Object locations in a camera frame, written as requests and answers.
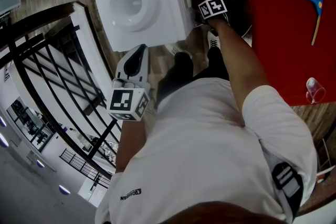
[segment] shoe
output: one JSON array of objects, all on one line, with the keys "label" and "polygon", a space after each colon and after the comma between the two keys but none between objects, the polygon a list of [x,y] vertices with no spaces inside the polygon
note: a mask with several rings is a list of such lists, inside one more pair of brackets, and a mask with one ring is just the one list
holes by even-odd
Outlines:
[{"label": "shoe", "polygon": [[218,34],[214,31],[208,31],[208,43],[209,43],[209,49],[212,47],[217,47],[220,49],[220,43]]},{"label": "shoe", "polygon": [[164,45],[166,47],[166,49],[172,54],[172,55],[176,55],[178,52],[184,52],[186,54],[189,55],[189,57],[192,59],[192,55],[189,51],[183,50],[180,48],[180,46],[176,43],[174,44],[168,44],[168,45]]}]

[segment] metal railing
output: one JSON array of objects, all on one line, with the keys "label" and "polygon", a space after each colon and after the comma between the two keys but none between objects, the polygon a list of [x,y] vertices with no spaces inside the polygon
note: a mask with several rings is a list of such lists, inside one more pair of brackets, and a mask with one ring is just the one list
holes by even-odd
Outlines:
[{"label": "metal railing", "polygon": [[108,188],[110,186],[110,179],[101,175],[97,170],[91,167],[82,158],[78,157],[75,153],[65,149],[59,157],[78,172],[90,178],[100,186],[103,186],[104,188]]},{"label": "metal railing", "polygon": [[[50,125],[55,129],[55,131],[63,138],[63,140],[80,156],[87,165],[90,165],[94,168],[97,172],[101,175],[105,176],[106,178],[111,178],[111,174],[106,172],[103,168],[101,168],[92,158],[96,153],[99,153],[112,167],[116,167],[114,162],[114,158],[111,157],[112,155],[116,155],[116,149],[113,148],[107,141],[106,137],[110,134],[115,142],[118,144],[119,141],[116,136],[112,132],[112,128],[116,126],[119,131],[121,128],[117,124],[116,119],[111,117],[111,122],[107,124],[100,113],[97,110],[97,106],[102,106],[106,108],[106,100],[102,94],[102,91],[95,85],[93,78],[91,77],[90,71],[88,70],[86,63],[86,59],[83,57],[83,54],[80,53],[80,44],[76,36],[76,31],[79,29],[79,26],[70,26],[65,27],[60,32],[44,38],[43,34],[39,34],[34,36],[31,39],[28,39],[28,35],[33,30],[38,29],[39,27],[45,26],[51,22],[54,22],[58,19],[65,18],[69,16],[74,11],[72,3],[63,4],[57,7],[53,7],[38,14],[31,15],[13,25],[9,25],[6,29],[0,30],[0,34],[2,35],[2,40],[0,41],[0,50],[3,50],[6,46],[9,47],[10,53],[6,54],[3,58],[0,59],[0,68],[6,66],[9,62],[13,61],[17,72],[24,83],[27,91],[29,92],[32,99],[35,101],[37,107],[39,108],[41,114],[47,119]],[[96,32],[93,28],[93,23],[91,21],[89,12],[87,8],[85,8],[86,17],[88,23],[91,27],[94,39],[97,43],[98,50],[100,52],[100,56],[107,66],[107,61],[104,58],[102,50],[100,48],[100,44],[97,39]],[[21,44],[20,46],[16,47],[15,41],[22,37],[26,37],[26,42]],[[81,65],[82,69],[85,72],[86,78],[83,79],[78,76],[73,67],[73,61],[70,60],[70,57],[67,52],[67,47],[72,45],[74,49],[74,53],[79,60],[79,65]],[[61,54],[63,55],[67,67],[60,66],[60,64],[56,63],[54,56],[50,51],[50,46],[55,48],[59,48]],[[46,54],[42,54],[40,52],[41,49],[46,49]],[[28,59],[30,62],[33,62],[36,69],[29,67],[28,65],[24,64],[23,62]],[[46,66],[42,63],[43,61],[47,61],[49,66]],[[79,132],[83,139],[85,139],[91,146],[90,152],[83,151],[62,129],[59,123],[56,121],[55,117],[52,113],[48,110],[46,105],[44,104],[43,100],[37,93],[32,81],[30,80],[27,71],[33,72],[34,74],[39,75],[42,77],[47,85],[47,88],[51,92],[52,96],[54,97],[55,101],[63,111],[64,115],[69,119],[69,121],[73,124],[74,128]],[[52,74],[54,77],[57,76],[59,79],[55,81],[50,78],[50,75],[47,77],[47,74]],[[108,74],[110,78],[113,79],[113,75],[110,70],[108,70]],[[68,95],[70,96],[71,100],[73,101],[75,107],[78,110],[78,113],[82,115],[84,120],[88,123],[88,125],[92,128],[94,133],[96,133],[98,139],[93,141],[90,139],[80,128],[79,124],[70,116],[68,111],[65,109],[64,105],[62,104],[61,100],[56,95],[53,87],[51,85],[56,85],[62,89],[64,89]],[[82,109],[79,105],[76,98],[81,98],[88,103],[88,106],[85,109]],[[88,118],[90,113],[94,113],[102,126],[105,127],[105,130],[100,133],[97,128],[93,125],[93,123]]]}]

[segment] red table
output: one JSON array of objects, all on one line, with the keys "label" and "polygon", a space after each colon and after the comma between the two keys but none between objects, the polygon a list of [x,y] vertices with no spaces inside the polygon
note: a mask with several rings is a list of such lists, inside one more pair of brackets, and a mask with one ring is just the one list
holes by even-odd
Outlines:
[{"label": "red table", "polygon": [[308,104],[306,82],[326,89],[322,102],[336,101],[336,0],[323,0],[320,27],[309,0],[250,0],[253,44],[268,79],[289,105]]}]

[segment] clear plastic cup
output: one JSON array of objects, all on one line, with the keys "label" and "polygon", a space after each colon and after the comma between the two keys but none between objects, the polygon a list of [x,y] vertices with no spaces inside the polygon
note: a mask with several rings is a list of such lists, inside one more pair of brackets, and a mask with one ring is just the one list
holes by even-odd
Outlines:
[{"label": "clear plastic cup", "polygon": [[310,104],[317,104],[322,101],[325,96],[325,88],[315,79],[309,78],[306,83],[306,98]]}]

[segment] ceiling light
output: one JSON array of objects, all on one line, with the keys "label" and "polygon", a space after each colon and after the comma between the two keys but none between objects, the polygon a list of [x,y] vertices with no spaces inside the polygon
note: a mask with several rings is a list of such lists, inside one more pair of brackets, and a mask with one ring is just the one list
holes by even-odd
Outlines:
[{"label": "ceiling light", "polygon": [[40,162],[39,160],[37,160],[36,163],[39,167],[44,168],[44,164]]},{"label": "ceiling light", "polygon": [[68,191],[65,187],[59,185],[58,188],[59,188],[59,191],[60,191],[62,194],[64,194],[64,195],[69,195],[69,194],[70,194],[70,191]]},{"label": "ceiling light", "polygon": [[0,124],[1,124],[2,127],[7,126],[6,122],[4,121],[4,119],[1,116],[0,116]]},{"label": "ceiling light", "polygon": [[0,133],[0,145],[3,147],[8,147],[9,144],[6,140],[6,138]]}]

